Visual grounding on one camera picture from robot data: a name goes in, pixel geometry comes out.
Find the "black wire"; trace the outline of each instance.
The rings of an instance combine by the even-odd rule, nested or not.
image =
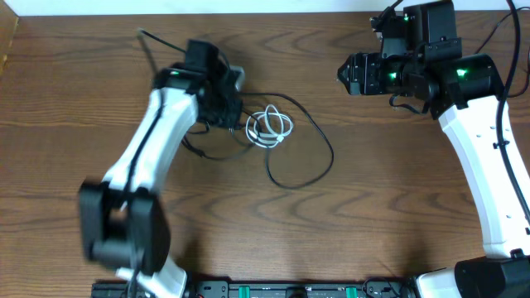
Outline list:
[[[390,8],[395,9],[399,4],[401,4],[401,2],[403,2],[403,0],[397,0]]]
[[[530,9],[530,7],[520,7],[517,9],[517,11],[520,11],[520,10],[523,10],[523,9]],[[509,17],[511,16],[512,13],[510,12],[509,14],[507,14],[506,16],[504,16],[502,19],[500,19],[500,21],[497,23],[497,25],[495,25],[494,29],[491,31],[491,33],[489,33],[488,37],[486,38],[486,40],[482,43],[482,46],[479,47],[479,49],[477,49],[477,51],[475,52],[475,54],[479,54],[480,51],[482,50],[482,48],[484,48],[486,46],[486,44],[489,42],[489,40],[491,39],[491,37],[494,36],[495,32],[497,31],[497,29],[499,29],[500,25]]]
[[[508,93],[509,93],[510,87],[512,86],[513,77],[515,76],[515,69],[517,68],[517,62],[518,62],[518,57],[519,57],[519,47],[521,45],[521,26],[519,24],[517,10],[515,9],[515,6],[513,5],[512,0],[506,0],[506,2],[510,6],[510,12],[512,12],[513,26],[515,28],[515,46],[513,48],[512,65],[510,66],[510,71],[508,72],[508,78],[506,79],[506,84],[504,86],[503,97],[499,100],[499,106],[497,107],[497,118],[496,118],[497,140],[499,142],[498,146],[499,146],[501,156],[503,157],[504,166],[506,167],[506,171],[508,172],[508,177],[510,181],[512,182],[513,190],[515,191],[515,195],[519,199],[519,203],[521,204],[521,208],[523,209],[523,212],[528,221],[528,224],[530,224],[530,209],[528,208],[527,201],[524,199],[523,192],[521,191],[521,187],[519,186],[519,183],[517,182],[517,178],[515,177],[515,173],[513,172],[512,164],[510,163],[510,160],[508,158],[508,152],[506,151],[507,143],[504,140],[504,136],[503,136],[504,105],[506,105]]]
[[[132,273],[131,281],[128,284],[127,288],[127,296],[136,298],[138,286],[137,286],[137,279],[138,279],[138,273],[140,273],[140,267],[137,267],[134,269],[134,272]]]
[[[516,9],[516,11],[520,11],[520,10],[523,10],[523,9],[530,9],[530,7],[520,7],[518,9]],[[500,25],[509,17],[512,15],[512,12],[510,12],[509,14],[507,14],[506,16],[504,16],[498,23],[497,25],[494,26],[494,29],[489,33],[488,37],[486,38],[486,40],[482,43],[482,46],[479,47],[479,49],[477,49],[477,51],[475,52],[475,54],[479,54],[480,51],[486,46],[486,44],[489,42],[489,40],[493,37],[493,35],[495,34],[495,32],[497,31],[497,29],[499,29]],[[524,83],[524,86],[521,88],[521,90],[515,94],[510,94],[508,96],[509,99],[513,99],[513,98],[516,98],[520,95],[523,95],[525,92],[527,92],[528,90],[528,85],[530,84],[530,46],[528,47],[528,57],[527,57],[527,70],[525,71],[525,73],[527,74],[526,75],[526,80],[525,80],[525,83]]]
[[[298,103],[295,99],[293,99],[293,98],[291,98],[291,97],[289,97],[289,96],[287,96],[285,94],[268,93],[268,92],[266,92],[266,93],[242,92],[242,93],[239,93],[239,94],[240,95],[244,95],[244,96],[277,96],[277,97],[281,97],[281,98],[291,102],[292,104],[296,105],[306,115],[307,119],[309,119],[309,122],[313,125],[313,127],[316,129],[316,131],[320,134],[322,139],[324,139],[325,143],[327,144],[327,146],[330,149],[330,154],[331,154],[330,164],[325,169],[325,171],[323,171],[320,175],[318,175],[317,177],[315,177],[315,178],[313,178],[313,179],[311,179],[311,180],[309,180],[309,181],[307,181],[307,182],[305,182],[303,184],[300,184],[300,185],[283,185],[283,184],[279,183],[278,181],[276,181],[274,179],[274,177],[272,177],[271,169],[270,169],[270,166],[269,166],[271,150],[270,150],[270,148],[267,147],[267,150],[265,152],[265,170],[267,171],[268,178],[272,181],[272,183],[274,183],[275,185],[277,185],[277,186],[279,186],[281,188],[284,188],[284,189],[296,190],[296,189],[300,189],[300,188],[308,186],[308,185],[312,185],[313,183],[317,182],[318,180],[322,179],[325,175],[327,175],[327,173],[331,170],[331,167],[333,166],[333,162],[335,160],[335,153],[333,152],[333,147],[331,146],[330,141],[325,136],[324,132],[322,132],[322,130],[315,123],[315,120],[313,120],[313,118],[311,117],[309,112],[307,112],[307,110],[300,103]]]
[[[232,138],[241,146],[241,147],[245,147],[245,146],[248,146],[250,145],[251,143],[244,143],[244,142],[241,142],[241,140],[239,140],[236,136],[235,136],[235,130],[233,128],[230,128],[230,133],[232,134]]]
[[[127,281],[127,283],[125,284],[125,288],[123,289],[122,293],[119,295],[119,298],[122,298],[123,296],[125,297],[128,297],[128,294],[129,294],[129,283],[131,281]]]
[[[224,63],[226,65],[226,72],[224,73],[224,76],[223,76],[223,80],[226,80],[229,75],[230,75],[230,62],[229,62],[229,58],[226,56],[226,54],[222,51],[222,50],[219,50],[219,54],[221,55],[221,57],[223,58],[224,60]]]
[[[204,131],[199,131],[199,132],[188,132],[190,134],[206,134],[210,132],[210,124],[208,123],[208,121],[206,121],[205,123],[205,130]]]
[[[138,33],[142,33],[143,35],[147,36],[147,37],[151,37],[153,40],[155,41],[158,41],[160,42],[161,44],[165,45],[165,46],[169,46],[170,48],[174,49],[174,50],[178,50],[179,52],[182,52],[182,53],[186,53],[186,50],[178,47],[178,46],[175,46],[167,41],[164,41],[163,39],[161,39],[160,37],[156,37],[154,36],[153,34],[143,30],[142,28],[138,28]]]
[[[142,46],[143,52],[146,54],[147,60],[149,61],[149,64],[151,65],[151,68],[153,70],[154,75],[157,75],[157,63],[152,57],[151,50],[147,46],[147,43],[143,39],[143,35],[138,34],[137,35],[138,40],[140,41],[140,44]],[[143,136],[143,139],[140,141],[140,144],[138,145],[137,150],[134,152],[134,156],[132,156],[131,164],[129,165],[129,173],[127,177],[127,182],[125,183],[125,188],[123,190],[123,196],[125,199],[129,200],[129,194],[130,194],[130,188],[131,183],[133,182],[134,173],[136,170],[136,165],[138,163],[138,158],[140,157],[140,154],[142,153],[143,148],[146,146],[147,140],[152,134],[152,131],[155,129],[155,126],[157,125],[158,121],[160,120],[163,112],[164,112],[164,106],[166,104],[165,94],[162,91],[162,89],[158,90],[160,94],[160,106],[158,107],[157,114],[155,115],[155,118],[153,119],[151,125],[146,131],[146,134]]]
[[[394,94],[388,100],[388,102],[390,103],[391,107],[406,108],[407,110],[409,110],[409,111],[411,111],[411,112],[413,112],[415,114],[421,114],[421,115],[425,115],[425,114],[427,114],[427,112],[429,112],[429,107],[431,106],[429,103],[423,104],[423,109],[421,111],[418,111],[416,108],[414,108],[410,104],[406,104],[406,103],[395,104],[394,101],[398,98],[398,96],[399,96],[399,94]]]
[[[392,286],[390,281],[388,281],[388,279],[386,279],[384,277],[376,276],[376,277],[370,277],[369,279],[364,281],[363,285],[361,286],[361,291],[363,291],[364,294],[366,294],[366,296],[368,298],[375,298],[375,297],[373,297],[372,295],[370,295],[368,293],[368,283],[371,282],[371,281],[374,281],[374,280],[386,281],[388,283],[388,285],[390,286],[390,290],[395,295],[395,297],[393,297],[393,298],[399,298],[400,297],[400,295],[396,292],[396,290],[394,290],[394,287]]]
[[[233,154],[231,156],[216,157],[216,156],[209,156],[209,155],[206,154],[206,152],[204,152],[201,149],[191,145],[190,140],[188,140],[187,137],[183,137],[182,138],[181,144],[182,144],[182,146],[184,146],[184,148],[186,148],[189,151],[195,153],[197,156],[205,158],[207,160],[211,160],[211,161],[230,161],[230,160],[238,159],[238,158],[240,158],[242,155],[244,155],[245,153],[247,153],[250,149],[252,149],[254,147],[254,144],[248,144],[248,145],[246,145],[246,147],[243,150],[241,150],[241,151],[239,151],[239,152],[237,152],[237,153],[235,153],[235,154]]]
[[[259,138],[260,138],[260,133],[263,131],[262,130],[262,125],[261,123],[259,122],[259,120],[256,118],[256,116],[254,116],[252,114],[252,112],[246,110],[243,108],[243,113],[246,113],[250,118],[252,118],[254,120],[254,122],[256,122],[256,124],[258,125],[258,135],[256,137],[253,137],[253,142],[254,143],[257,143],[257,144],[260,144],[260,145],[263,145],[265,147],[269,147],[269,145],[265,144],[265,143],[262,143],[261,141],[259,141]]]

